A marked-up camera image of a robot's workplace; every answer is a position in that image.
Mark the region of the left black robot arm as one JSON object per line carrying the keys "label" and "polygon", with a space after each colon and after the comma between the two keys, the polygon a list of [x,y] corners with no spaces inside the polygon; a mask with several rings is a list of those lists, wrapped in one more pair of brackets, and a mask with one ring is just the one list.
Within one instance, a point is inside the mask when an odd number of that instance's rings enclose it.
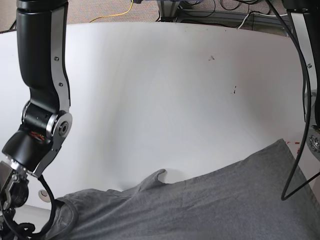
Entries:
{"label": "left black robot arm", "polygon": [[320,175],[317,173],[295,190],[287,193],[305,146],[308,146],[317,160],[320,159],[320,2],[318,0],[283,0],[282,4],[286,9],[290,26],[285,23],[269,0],[266,3],[297,50],[303,79],[302,105],[305,127],[300,148],[281,194],[281,200],[285,201]]}

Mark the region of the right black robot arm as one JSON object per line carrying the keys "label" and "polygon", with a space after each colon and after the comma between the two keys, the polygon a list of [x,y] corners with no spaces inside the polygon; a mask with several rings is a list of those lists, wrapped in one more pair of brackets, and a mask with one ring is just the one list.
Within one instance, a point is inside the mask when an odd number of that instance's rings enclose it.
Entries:
{"label": "right black robot arm", "polygon": [[[57,202],[43,172],[58,155],[68,136],[70,84],[65,67],[66,0],[19,0],[16,33],[20,73],[30,91],[17,132],[2,149],[0,162],[0,237],[3,240],[40,240],[55,219]],[[31,223],[16,223],[16,209],[29,196],[28,176],[46,190],[50,217],[41,231]]]}

